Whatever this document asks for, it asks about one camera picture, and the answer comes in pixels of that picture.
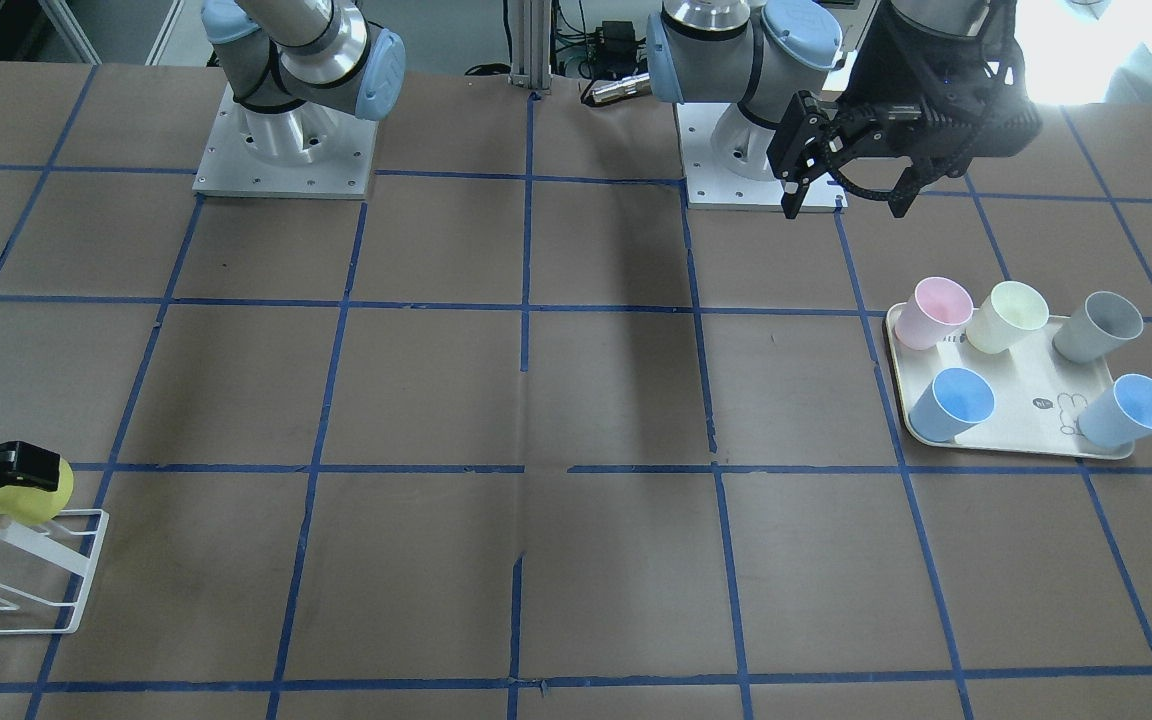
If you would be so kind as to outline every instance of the beige tray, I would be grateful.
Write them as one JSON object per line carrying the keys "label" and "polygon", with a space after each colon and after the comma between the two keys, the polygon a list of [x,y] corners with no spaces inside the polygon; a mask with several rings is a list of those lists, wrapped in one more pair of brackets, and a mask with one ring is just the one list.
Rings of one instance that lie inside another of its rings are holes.
{"label": "beige tray", "polygon": [[[1105,359],[1081,365],[1053,350],[1052,336],[1069,318],[1053,314],[1043,332],[1033,333],[998,355],[977,350],[967,341],[963,331],[929,350],[910,350],[892,333],[904,306],[901,302],[887,311],[884,334],[892,359],[892,377],[896,379],[901,418],[919,442],[961,450],[1032,452],[1099,460],[1123,460],[1132,455],[1134,444],[1106,448],[1093,445],[1078,431],[1078,415],[1114,384],[1114,378]],[[995,395],[995,410],[991,418],[949,442],[931,442],[910,427],[909,409],[932,384],[932,378],[946,367],[968,367],[986,379]]]}

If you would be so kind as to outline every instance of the metal mounting plate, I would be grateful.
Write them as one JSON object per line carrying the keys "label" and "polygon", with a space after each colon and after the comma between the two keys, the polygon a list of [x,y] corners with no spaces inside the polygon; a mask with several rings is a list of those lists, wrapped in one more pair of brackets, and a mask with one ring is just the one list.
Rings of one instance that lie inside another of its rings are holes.
{"label": "metal mounting plate", "polygon": [[[679,121],[679,146],[682,169],[687,176],[687,202],[692,209],[781,211],[781,183],[768,173],[765,181],[737,176],[714,158],[708,144],[718,119],[727,105],[722,103],[685,103],[675,105]],[[838,204],[847,206],[847,196],[833,179],[818,179],[808,188],[804,213],[833,213]]]}
{"label": "metal mounting plate", "polygon": [[219,197],[306,197],[364,200],[376,150],[376,122],[327,109],[339,120],[332,147],[309,165],[274,165],[248,150],[238,132],[238,111],[225,88],[207,146],[198,162],[194,190]]}

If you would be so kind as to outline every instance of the grid line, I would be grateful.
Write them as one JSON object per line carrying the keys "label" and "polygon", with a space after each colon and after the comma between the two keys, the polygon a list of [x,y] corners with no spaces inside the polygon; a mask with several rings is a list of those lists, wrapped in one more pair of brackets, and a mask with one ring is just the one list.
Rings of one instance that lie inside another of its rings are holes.
{"label": "grid line", "polygon": [[[122,295],[14,295],[0,293],[0,302],[33,302],[33,304],[89,305],[157,305],[160,297]],[[336,306],[334,300],[293,300],[291,297],[173,297],[172,305],[214,306]],[[690,314],[698,311],[688,305],[598,305],[598,304],[515,304],[515,302],[444,302],[418,300],[351,300],[349,306],[379,310],[472,310],[502,311],[502,313],[646,313]],[[700,306],[700,314],[803,314],[856,318],[859,310],[846,306]],[[886,311],[865,310],[869,318],[884,318]],[[1143,316],[1152,324],[1152,314]]]}
{"label": "grid line", "polygon": [[732,516],[727,511],[727,488],[722,471],[718,469],[718,429],[714,424],[714,402],[708,382],[708,353],[705,351],[705,321],[700,311],[700,281],[696,274],[696,256],[691,242],[691,223],[687,220],[687,185],[679,183],[679,219],[682,245],[687,251],[687,291],[691,297],[691,323],[696,335],[696,369],[700,374],[700,401],[705,411],[705,437],[708,441],[710,471],[714,478],[718,532],[723,546],[723,578],[727,584],[727,606],[732,614],[732,651],[736,655],[736,684],[740,688],[742,720],[755,720],[755,697],[749,685],[749,661],[745,657],[745,627],[741,620],[740,588],[736,579],[736,556],[732,551]]}
{"label": "grid line", "polygon": [[993,225],[990,223],[990,214],[984,211],[984,202],[980,202],[980,194],[977,192],[975,182],[972,182],[972,173],[963,173],[963,180],[968,183],[968,191],[972,196],[972,204],[977,209],[977,214],[980,215],[984,234],[990,238],[990,247],[993,249],[993,256],[998,259],[998,268],[1002,271],[1002,279],[1010,281],[1011,271],[1007,268],[1007,260],[1002,256],[1002,248],[998,245],[998,237],[993,234]]}
{"label": "grid line", "polygon": [[727,605],[732,609],[732,638],[736,643],[736,684],[740,685],[741,711],[745,720],[755,720],[755,697],[750,691],[749,659],[745,655],[745,623],[741,619],[740,588],[736,584],[736,553],[732,546],[732,516],[727,511],[727,487],[722,470],[713,465],[714,497],[718,501],[718,529],[723,541],[723,570],[727,574]]}
{"label": "grid line", "polygon": [[687,185],[679,185],[679,214],[682,220],[682,245],[687,250],[687,291],[691,293],[691,324],[696,333],[696,361],[700,369],[700,401],[705,406],[705,434],[708,454],[718,453],[718,432],[714,429],[714,402],[708,387],[708,355],[705,353],[705,323],[700,313],[700,283],[696,279],[696,256],[691,245],[691,223],[687,221]]}
{"label": "grid line", "polygon": [[[969,680],[1152,679],[1152,665],[1074,665],[979,667]],[[850,673],[753,673],[750,685],[900,684],[952,682],[954,670],[850,670]],[[553,679],[302,679],[285,680],[285,692],[347,691],[499,691],[522,688],[649,688],[738,685],[736,674],[705,675],[559,675]],[[268,692],[273,680],[78,680],[48,682],[43,694],[227,694]],[[0,683],[0,694],[31,694],[36,683]]]}
{"label": "grid line", "polygon": [[[526,175],[522,187],[522,308],[518,314],[518,372],[525,373],[531,361],[531,233],[532,199],[536,181],[532,176],[536,164],[536,103],[540,101],[539,92],[526,96]],[[511,696],[517,703],[517,696]]]}
{"label": "grid line", "polygon": [[310,544],[310,530],[314,523],[314,499],[317,497],[317,484],[323,464],[323,447],[326,445],[329,420],[332,420],[332,400],[335,395],[335,379],[340,366],[340,350],[344,346],[344,333],[349,323],[349,296],[353,295],[353,285],[358,273],[358,258],[362,252],[362,237],[367,223],[367,204],[364,202],[358,209],[358,222],[353,236],[353,250],[349,255],[349,272],[344,281],[344,289],[340,293],[338,327],[332,341],[332,359],[328,361],[328,377],[323,388],[323,406],[319,412],[319,429],[314,437],[314,454],[310,460],[310,477],[305,487],[305,517],[301,521],[301,530],[296,543],[296,559],[291,564],[291,583],[287,591],[287,609],[283,614],[283,629],[278,642],[278,655],[274,661],[274,687],[270,689],[270,704],[266,707],[265,717],[268,720],[276,720],[279,702],[282,700],[283,675],[287,673],[287,657],[291,651],[291,630],[296,624],[297,601],[300,601],[301,581],[305,574],[305,556]]}
{"label": "grid line", "polygon": [[878,356],[878,346],[874,342],[873,329],[869,327],[869,319],[865,318],[865,297],[864,293],[861,291],[861,278],[856,273],[856,260],[851,256],[851,245],[847,242],[847,228],[844,227],[844,222],[842,222],[841,205],[835,211],[835,214],[833,214],[833,223],[835,223],[838,242],[842,247],[842,255],[847,263],[847,274],[851,279],[851,290],[855,293],[856,309],[861,311],[861,331],[864,332],[869,358],[873,363],[874,384],[878,397],[882,401],[882,416],[887,420],[887,433],[890,437],[892,450],[896,454],[901,483],[905,486],[905,500],[909,502],[910,516],[914,518],[914,530],[918,535],[918,544],[923,552],[923,562],[927,567],[929,582],[932,584],[932,594],[935,598],[937,614],[941,619],[941,629],[945,632],[945,646],[950,657],[954,684],[958,691],[958,703],[963,706],[964,720],[973,720],[972,702],[968,694],[967,676],[963,674],[963,661],[958,657],[958,646],[954,637],[954,626],[950,622],[950,609],[948,609],[948,602],[945,600],[945,591],[941,589],[940,573],[937,573],[937,558],[932,553],[932,543],[927,537],[927,528],[923,524],[923,511],[918,506],[918,497],[914,492],[914,478],[910,477],[909,465],[905,464],[905,452],[901,447],[896,415],[892,411],[890,401],[887,399],[887,384],[882,381],[882,359]]}
{"label": "grid line", "polygon": [[[202,204],[204,204],[204,199],[202,196],[198,196],[195,202],[194,213],[191,214],[191,218],[189,218],[189,225],[185,229],[184,237],[182,242],[180,242],[177,259],[173,266],[172,276],[168,279],[168,287],[166,287],[166,290],[162,294],[162,301],[159,305],[159,311],[157,311],[154,327],[150,329],[150,338],[147,338],[145,351],[141,357],[141,367],[137,369],[131,392],[128,393],[127,404],[123,406],[123,416],[122,419],[119,420],[118,432],[114,435],[114,444],[109,447],[109,462],[106,464],[104,473],[101,473],[100,487],[96,491],[96,500],[92,502],[93,507],[101,507],[105,503],[105,497],[109,493],[109,480],[114,477],[114,468],[116,465],[118,455],[122,452],[123,441],[127,438],[127,430],[132,423],[132,411],[136,410],[136,402],[138,397],[141,397],[141,388],[145,387],[145,377],[147,369],[150,367],[150,359],[154,356],[154,348],[157,347],[157,342],[159,342],[162,323],[170,306],[169,302],[166,300],[172,295],[172,290],[180,278],[180,268],[184,265],[184,258],[189,252],[189,245],[191,245],[194,241],[194,232],[195,228],[197,228],[198,217],[200,217],[202,213]],[[84,539],[82,544],[82,552],[84,555],[86,555],[90,544],[90,538]],[[65,597],[74,597],[74,593],[76,592],[78,592],[77,575],[76,577],[69,578],[69,588],[65,591]],[[68,621],[68,616],[69,611],[61,611],[56,617],[56,628],[65,626]],[[47,643],[47,652],[45,653],[44,659],[41,659],[40,669],[38,669],[36,689],[31,698],[29,698],[26,720],[33,720],[38,715],[38,706],[40,706],[41,703],[41,688],[46,685],[47,680],[50,680],[51,667],[56,660],[56,652],[60,650],[60,641],[62,638],[63,635],[52,635],[50,643]]]}
{"label": "grid line", "polygon": [[[92,68],[91,74],[88,75],[88,83],[84,85],[83,91],[79,94],[76,106],[74,106],[73,114],[70,114],[69,122],[65,127],[63,132],[61,132],[60,141],[55,145],[54,152],[47,165],[40,165],[40,167],[33,167],[32,165],[0,165],[0,170],[29,170],[29,172],[41,172],[41,177],[38,179],[35,192],[31,196],[31,200],[26,204],[26,210],[23,211],[22,217],[18,220],[17,228],[14,229],[12,236],[9,236],[8,245],[3,250],[3,255],[0,256],[0,268],[6,262],[6,256],[8,256],[12,247],[14,245],[15,237],[18,236],[20,229],[26,222],[29,210],[32,209],[33,204],[37,202],[38,195],[41,192],[41,187],[44,185],[45,179],[52,172],[93,172],[93,173],[166,173],[166,174],[194,174],[194,169],[152,169],[152,168],[81,168],[81,167],[56,167],[54,165],[56,156],[59,156],[61,143],[65,142],[65,137],[68,136],[70,127],[73,127],[73,120],[77,116],[78,108],[82,105],[84,97],[86,97],[88,88],[91,85],[92,76],[96,73],[96,68]],[[1068,113],[1066,113],[1066,122],[1070,123],[1073,128],[1073,122],[1069,119]],[[854,316],[854,318],[861,318],[861,324],[863,324],[865,338],[867,339],[867,346],[872,359],[878,362],[878,350],[877,344],[873,340],[872,331],[870,331],[869,323],[865,319],[870,316],[881,316],[879,311],[869,311],[864,308],[863,296],[861,296],[859,279],[856,278],[854,260],[850,256],[849,247],[847,247],[846,240],[846,228],[842,225],[841,217],[836,214],[836,226],[838,233],[840,233],[840,241],[842,247],[844,247],[847,264],[849,264],[849,272],[851,274],[851,281],[856,295],[856,301],[858,301],[858,306],[856,310],[810,310],[810,309],[741,309],[741,306],[728,306],[723,309],[722,306],[702,306],[699,302],[698,285],[696,283],[696,270],[691,252],[691,237],[690,229],[687,227],[685,219],[685,184],[677,179],[621,179],[621,181],[608,181],[607,179],[577,179],[577,177],[561,177],[561,176],[536,176],[532,170],[531,152],[532,152],[532,100],[529,99],[529,137],[526,137],[526,151],[529,151],[529,158],[526,159],[526,174],[524,176],[509,176],[509,174],[473,174],[473,173],[427,173],[427,172],[406,172],[406,170],[378,170],[376,174],[378,176],[416,176],[416,177],[456,177],[456,179],[522,179],[526,181],[526,233],[529,237],[525,237],[525,286],[524,296],[522,296],[522,302],[520,305],[475,305],[475,304],[410,304],[410,302],[393,302],[393,304],[385,304],[385,302],[364,302],[364,301],[350,301],[349,293],[351,293],[353,282],[355,282],[355,270],[358,260],[358,250],[361,250],[362,241],[362,225],[364,223],[364,218],[366,214],[366,205],[362,209],[359,215],[358,232],[355,238],[355,252],[353,252],[351,268],[349,270],[349,276],[346,283],[346,291],[342,301],[280,301],[280,300],[174,300],[172,297],[172,290],[174,288],[175,279],[179,276],[180,266],[182,266],[185,258],[189,242],[194,234],[194,228],[197,222],[198,213],[202,209],[202,198],[197,200],[195,215],[189,223],[189,229],[187,232],[185,238],[182,243],[182,249],[180,249],[177,257],[177,265],[175,265],[172,279],[169,281],[168,291],[160,300],[151,300],[151,297],[143,297],[143,300],[119,300],[118,297],[78,297],[78,296],[65,296],[65,297],[47,297],[47,296],[0,296],[0,301],[20,301],[20,302],[127,302],[127,304],[132,304],[138,302],[138,304],[159,304],[159,324],[165,317],[166,311],[168,311],[172,305],[285,305],[285,304],[312,304],[310,306],[339,306],[340,316],[338,319],[338,336],[335,338],[332,361],[329,362],[329,377],[324,389],[324,407],[320,415],[320,427],[319,435],[314,441],[314,460],[311,461],[311,465],[241,465],[241,464],[220,464],[220,465],[202,465],[202,464],[166,464],[166,465],[146,465],[146,464],[119,464],[116,462],[118,452],[120,445],[122,445],[122,438],[126,433],[129,418],[131,418],[134,406],[136,406],[138,392],[141,392],[141,385],[143,382],[143,377],[150,363],[151,355],[154,351],[157,334],[159,334],[159,327],[154,327],[151,331],[150,340],[147,341],[145,356],[143,356],[141,371],[137,374],[137,381],[132,384],[131,396],[128,399],[128,406],[124,409],[124,418],[122,424],[120,424],[119,434],[115,437],[114,447],[111,448],[109,462],[105,464],[76,464],[74,468],[76,470],[90,470],[90,471],[103,471],[104,477],[101,479],[101,488],[99,493],[99,500],[97,500],[97,506],[104,501],[104,495],[106,488],[108,488],[111,475],[115,471],[122,473],[122,471],[159,471],[159,473],[168,473],[169,471],[180,471],[181,473],[247,473],[247,471],[256,471],[262,473],[262,471],[270,471],[270,473],[310,473],[310,482],[306,487],[306,517],[303,521],[301,537],[298,541],[298,562],[303,568],[303,552],[305,552],[308,530],[310,530],[310,521],[312,514],[312,506],[314,506],[314,480],[319,473],[524,473],[525,468],[522,465],[325,465],[321,464],[321,450],[326,429],[328,429],[329,423],[329,401],[332,400],[333,386],[334,386],[334,374],[338,370],[340,346],[342,344],[342,338],[346,329],[347,316],[349,309],[355,309],[356,306],[402,306],[403,309],[452,309],[452,310],[502,310],[502,311],[521,311],[525,318],[531,313],[531,311],[641,311],[641,313],[691,313],[694,314],[694,323],[696,328],[696,340],[698,340],[698,361],[700,363],[700,373],[703,382],[703,395],[705,400],[705,414],[707,415],[707,427],[708,427],[708,441],[710,450],[717,450],[717,433],[714,433],[713,423],[713,410],[712,401],[710,401],[708,394],[708,366],[707,366],[707,355],[705,355],[704,338],[703,338],[703,323],[702,318],[704,314],[834,314],[834,316]],[[1087,150],[1083,147],[1084,156],[1087,157],[1089,162],[1092,161],[1091,156]],[[1105,188],[1106,197],[1074,197],[1074,196],[1028,196],[1028,195],[1014,195],[1014,194],[979,194],[975,191],[972,181],[968,179],[969,192],[937,192],[929,191],[927,195],[942,195],[942,196],[956,196],[956,197],[972,197],[975,205],[977,205],[978,213],[980,214],[982,222],[986,227],[986,232],[991,238],[993,249],[995,249],[995,255],[998,263],[1000,263],[1000,268],[1007,276],[1007,268],[1005,264],[1005,256],[1001,252],[1000,247],[996,245],[995,237],[993,237],[992,228],[990,227],[988,219],[982,205],[982,197],[1005,197],[1006,199],[1030,199],[1030,200],[1068,200],[1068,202],[1111,202],[1114,204],[1115,210],[1119,213],[1120,222],[1123,223],[1124,232],[1128,233],[1129,241],[1134,243],[1134,250],[1137,251],[1138,258],[1142,265],[1146,268],[1149,278],[1152,282],[1152,273],[1149,270],[1146,259],[1144,259],[1143,252],[1137,245],[1135,245],[1135,240],[1126,219],[1121,215],[1117,210],[1119,204],[1152,204],[1152,199],[1115,199],[1108,194],[1108,188],[1102,182],[1100,174],[1097,173],[1098,181],[1101,181],[1102,188]],[[530,305],[530,225],[531,225],[531,204],[530,204],[530,192],[533,182],[568,182],[568,183],[599,183],[599,184],[664,184],[664,185],[675,185],[680,188],[680,195],[682,199],[682,215],[684,215],[684,234],[685,234],[685,247],[687,247],[687,264],[689,264],[689,279],[692,293],[692,304],[691,306],[579,306],[579,305],[550,305],[550,306],[532,306]],[[522,369],[526,370],[526,320],[524,320],[524,366]],[[37,714],[38,700],[41,694],[99,694],[99,692],[270,692],[271,704],[270,704],[270,717],[276,715],[276,696],[283,691],[387,691],[387,689],[480,689],[480,691],[499,691],[499,689],[508,689],[511,695],[511,710],[509,710],[509,717],[516,717],[516,698],[518,688],[544,688],[544,687],[676,687],[676,685],[738,685],[742,692],[742,705],[745,708],[745,717],[753,717],[753,708],[751,708],[749,702],[749,687],[751,684],[808,684],[808,683],[901,683],[901,682],[920,682],[920,680],[954,680],[958,685],[960,699],[964,703],[964,711],[967,717],[970,715],[970,707],[968,705],[965,680],[967,679],[1063,679],[1064,676],[1152,676],[1152,666],[1085,666],[1085,667],[1014,667],[1014,669],[978,669],[969,670],[963,669],[960,666],[956,649],[954,644],[954,638],[952,638],[952,629],[948,626],[948,614],[943,606],[943,598],[941,597],[941,589],[938,586],[937,569],[934,568],[934,562],[931,555],[931,548],[929,547],[927,538],[925,538],[925,529],[923,528],[920,513],[918,510],[918,505],[916,505],[916,497],[914,494],[914,485],[911,484],[910,473],[1078,473],[1082,475],[1084,483],[1087,484],[1089,493],[1091,493],[1093,506],[1098,511],[1098,518],[1102,523],[1102,530],[1105,530],[1107,541],[1111,544],[1111,550],[1114,552],[1115,559],[1119,562],[1119,568],[1121,574],[1123,574],[1124,583],[1128,585],[1129,593],[1134,594],[1134,585],[1130,582],[1128,573],[1126,573],[1126,564],[1121,561],[1121,555],[1117,552],[1117,546],[1112,536],[1111,525],[1108,525],[1108,520],[1102,511],[1100,506],[1100,500],[1096,495],[1094,486],[1092,483],[1093,475],[1144,475],[1152,473],[1152,468],[1100,468],[1100,467],[1087,467],[1079,462],[1074,467],[1055,467],[1055,468],[973,468],[973,467],[911,467],[905,463],[904,454],[902,454],[902,448],[900,446],[899,433],[896,430],[895,419],[893,419],[890,402],[887,400],[886,386],[882,382],[881,370],[878,365],[874,366],[876,382],[879,393],[882,396],[884,412],[887,416],[888,430],[892,433],[893,450],[896,452],[897,464],[896,465],[873,465],[873,467],[750,467],[750,465],[719,465],[717,462],[712,462],[710,465],[579,465],[568,469],[570,473],[713,473],[714,480],[717,480],[717,501],[719,502],[719,521],[721,521],[722,533],[723,533],[723,561],[727,564],[728,574],[728,589],[730,590],[730,601],[732,601],[732,614],[733,614],[733,632],[735,632],[735,642],[737,643],[737,674],[717,674],[717,675],[694,675],[694,676],[677,676],[676,679],[669,679],[669,676],[627,676],[627,679],[600,679],[600,676],[563,676],[562,679],[547,679],[547,680],[520,680],[517,679],[518,673],[518,646],[521,642],[521,581],[522,581],[522,558],[520,558],[515,566],[515,585],[513,585],[511,594],[511,667],[509,667],[509,675],[507,679],[349,679],[349,680],[283,680],[282,674],[285,670],[285,658],[287,657],[287,644],[291,641],[289,630],[291,630],[291,622],[294,615],[294,602],[296,602],[296,596],[298,593],[298,584],[296,581],[296,573],[293,571],[293,583],[289,588],[288,598],[288,615],[285,619],[285,637],[280,642],[279,661],[275,667],[274,679],[270,682],[220,682],[220,683],[192,683],[192,682],[111,682],[111,683],[96,683],[96,682],[50,682],[46,680],[47,674],[50,674],[50,662],[54,659],[55,646],[60,642],[59,637],[52,638],[50,652],[44,661],[44,667],[40,669],[40,679],[35,683],[0,683],[0,694],[31,694],[31,706],[26,712],[26,717],[32,719]],[[723,473],[901,473],[902,480],[905,483],[905,494],[911,503],[911,510],[914,510],[914,523],[915,528],[918,529],[920,541],[923,543],[924,560],[929,564],[929,577],[931,577],[933,583],[933,589],[937,592],[938,605],[940,605],[940,611],[942,612],[942,623],[945,624],[945,630],[947,635],[947,643],[950,646],[952,655],[952,669],[949,670],[882,670],[882,673],[799,673],[799,674],[749,674],[748,667],[744,665],[744,638],[742,638],[742,629],[740,626],[740,606],[738,606],[738,591],[736,589],[736,577],[735,577],[735,564],[732,559],[732,538],[730,538],[730,520],[727,518],[726,510],[726,498],[723,498]],[[1152,647],[1152,634],[1149,632],[1147,620],[1144,617],[1144,612],[1139,607],[1138,598],[1134,596],[1134,605],[1137,605],[1138,616],[1142,621],[1144,632],[1147,635],[1149,643]]]}
{"label": "grid line", "polygon": [[56,138],[56,143],[51,147],[51,154],[47,156],[47,162],[41,168],[41,174],[38,176],[38,181],[33,185],[33,191],[29,194],[29,200],[24,209],[20,211],[20,218],[17,223],[12,228],[12,234],[3,245],[3,251],[0,252],[0,273],[3,272],[3,265],[8,262],[8,256],[12,255],[12,250],[20,238],[20,234],[24,232],[24,225],[26,225],[29,214],[32,213],[35,204],[38,202],[38,196],[41,196],[41,188],[47,183],[47,177],[51,174],[51,168],[56,164],[56,158],[60,157],[60,149],[65,146],[65,142],[69,138],[69,131],[74,128],[74,120],[78,119],[78,111],[82,109],[83,101],[88,99],[88,91],[91,90],[92,81],[96,78],[97,65],[92,65],[91,70],[88,70],[88,78],[83,81],[83,88],[78,91],[78,97],[74,100],[73,108],[69,109],[69,118],[65,119],[65,126],[60,128],[60,136]]}
{"label": "grid line", "polygon": [[[73,127],[74,120],[77,119],[79,109],[82,109],[83,100],[88,97],[88,90],[92,85],[92,81],[96,78],[96,73],[99,70],[99,65],[92,65],[91,70],[88,73],[88,82],[84,83],[82,92],[78,94],[78,100],[74,103],[74,109],[69,115],[69,122],[65,124],[65,130],[61,131],[60,142],[56,143],[55,150],[52,151],[52,156],[47,161],[48,165],[53,164],[56,156],[60,154],[60,147],[65,144],[65,138],[69,135],[69,128]],[[41,176],[38,179],[38,187],[41,188],[41,183],[46,181],[50,174],[44,170]],[[132,420],[132,411],[136,409],[137,397],[141,396],[141,388],[145,386],[145,374],[147,372],[147,366],[150,366],[150,359],[154,356],[154,348],[157,347],[157,341],[159,341],[159,334],[162,329],[162,323],[166,318],[166,313],[169,310],[169,298],[175,290],[175,285],[180,279],[180,270],[184,266],[185,256],[189,252],[189,245],[194,242],[194,233],[198,225],[198,218],[202,214],[202,204],[204,199],[198,196],[196,197],[192,214],[189,215],[189,225],[185,227],[184,237],[180,240],[180,249],[177,251],[177,258],[172,266],[172,275],[168,278],[168,283],[164,288],[162,296],[159,302],[159,310],[156,313],[154,327],[150,329],[150,338],[145,343],[145,351],[142,355],[141,367],[137,369],[136,379],[132,381],[131,391],[128,392],[127,404],[123,406],[123,415],[119,420],[118,432],[114,434],[114,442],[109,447],[109,464],[113,465],[118,461],[118,455],[123,448],[123,441],[127,438],[128,425]],[[3,251],[3,259],[6,259],[6,250]],[[100,507],[105,502],[106,493],[109,492],[109,479],[113,478],[113,470],[106,469],[105,473],[101,475],[100,487],[96,492],[96,500],[93,507]],[[88,530],[92,529],[92,523],[88,523]],[[86,555],[91,547],[91,538],[84,538],[82,543],[82,551]],[[78,591],[79,578],[77,575],[73,575],[69,578],[69,588],[65,592],[65,597],[74,597],[74,593]],[[65,609],[59,612],[56,616],[55,627],[59,629],[63,626],[65,621],[68,621],[69,611]],[[41,666],[38,667],[38,679],[35,691],[29,696],[29,705],[26,706],[26,713],[24,717],[26,720],[35,720],[38,717],[38,708],[41,706],[41,689],[47,684],[47,680],[51,676],[51,667],[56,660],[56,652],[60,650],[60,641],[63,635],[54,634],[47,642],[47,651],[41,658]]]}
{"label": "grid line", "polygon": [[1083,139],[1082,132],[1078,132],[1078,127],[1075,126],[1074,118],[1069,114],[1069,109],[1062,105],[1060,111],[1061,115],[1064,115],[1066,126],[1069,126],[1070,132],[1074,132],[1074,142],[1078,143],[1078,150],[1083,152],[1083,158],[1087,160],[1089,167],[1092,168],[1096,182],[1100,184],[1106,199],[1111,203],[1111,207],[1114,209],[1114,215],[1119,219],[1121,227],[1123,227],[1123,233],[1128,238],[1128,243],[1132,247],[1135,255],[1137,255],[1137,260],[1140,262],[1140,268],[1144,270],[1144,274],[1146,274],[1149,283],[1152,286],[1152,268],[1149,266],[1149,260],[1146,259],[1146,256],[1144,256],[1144,251],[1140,250],[1140,243],[1137,242],[1135,233],[1132,233],[1132,227],[1130,227],[1128,219],[1123,215],[1123,210],[1119,206],[1119,200],[1114,197],[1108,183],[1105,182],[1105,176],[1101,174],[1101,169],[1097,167],[1096,159],[1092,158],[1092,152],[1087,149],[1087,143]]}
{"label": "grid line", "polygon": [[506,720],[518,720],[518,664],[522,657],[522,561],[526,553],[513,562],[509,583],[509,691],[506,700]]}
{"label": "grid line", "polygon": [[1083,475],[1083,484],[1087,487],[1087,497],[1091,498],[1092,509],[1096,510],[1096,518],[1100,521],[1101,530],[1105,533],[1105,541],[1111,546],[1111,554],[1114,556],[1114,566],[1119,570],[1119,575],[1123,578],[1123,585],[1126,591],[1128,591],[1128,598],[1132,601],[1132,612],[1140,623],[1140,630],[1144,632],[1144,641],[1149,644],[1149,653],[1152,655],[1152,628],[1149,626],[1149,619],[1146,612],[1144,612],[1144,606],[1140,605],[1140,597],[1135,591],[1135,583],[1132,583],[1132,575],[1128,571],[1128,564],[1123,560],[1123,552],[1119,550],[1119,541],[1114,538],[1114,530],[1111,529],[1111,518],[1105,514],[1105,506],[1101,505],[1101,497],[1096,492],[1096,483],[1092,483],[1092,475],[1087,473],[1082,462],[1079,462],[1079,470]]}
{"label": "grid line", "polygon": [[[241,462],[73,462],[76,471],[115,473],[308,473],[309,465],[259,465]],[[900,473],[900,465],[571,465],[568,473],[627,475],[627,473],[710,473],[714,468],[722,473],[768,475],[873,475]],[[915,475],[1078,475],[1077,465],[905,465]],[[320,464],[324,473],[515,473],[526,472],[525,465],[338,465]],[[1087,465],[1094,475],[1152,475],[1152,467]]]}

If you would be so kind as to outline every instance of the yellow sponge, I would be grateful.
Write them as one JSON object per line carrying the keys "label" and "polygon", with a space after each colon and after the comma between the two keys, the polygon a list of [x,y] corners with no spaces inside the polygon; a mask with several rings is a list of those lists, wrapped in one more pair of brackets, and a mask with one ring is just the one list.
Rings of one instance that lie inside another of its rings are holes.
{"label": "yellow sponge", "polygon": [[60,483],[56,492],[41,488],[8,486],[0,488],[0,511],[22,525],[37,525],[54,518],[74,493],[74,470],[60,458]]}

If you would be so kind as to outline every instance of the plastic cup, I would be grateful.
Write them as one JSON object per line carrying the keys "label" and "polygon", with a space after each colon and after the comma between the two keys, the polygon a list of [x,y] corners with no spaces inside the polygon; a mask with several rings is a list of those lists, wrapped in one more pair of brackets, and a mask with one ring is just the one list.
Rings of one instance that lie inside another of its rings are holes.
{"label": "plastic cup", "polygon": [[965,367],[935,374],[909,411],[915,433],[931,442],[948,442],[993,415],[993,389],[986,379]]}
{"label": "plastic cup", "polygon": [[993,286],[990,296],[968,325],[968,342],[987,355],[996,355],[1041,331],[1049,314],[1047,301],[1025,283],[1005,281]]}
{"label": "plastic cup", "polygon": [[972,295],[948,278],[923,278],[896,319],[896,340],[927,350],[972,319]]}
{"label": "plastic cup", "polygon": [[1071,363],[1091,363],[1142,332],[1144,320],[1130,300],[1115,291],[1093,291],[1052,339],[1052,347]]}
{"label": "plastic cup", "polygon": [[1078,416],[1078,430],[1101,447],[1152,434],[1152,378],[1123,376]]}

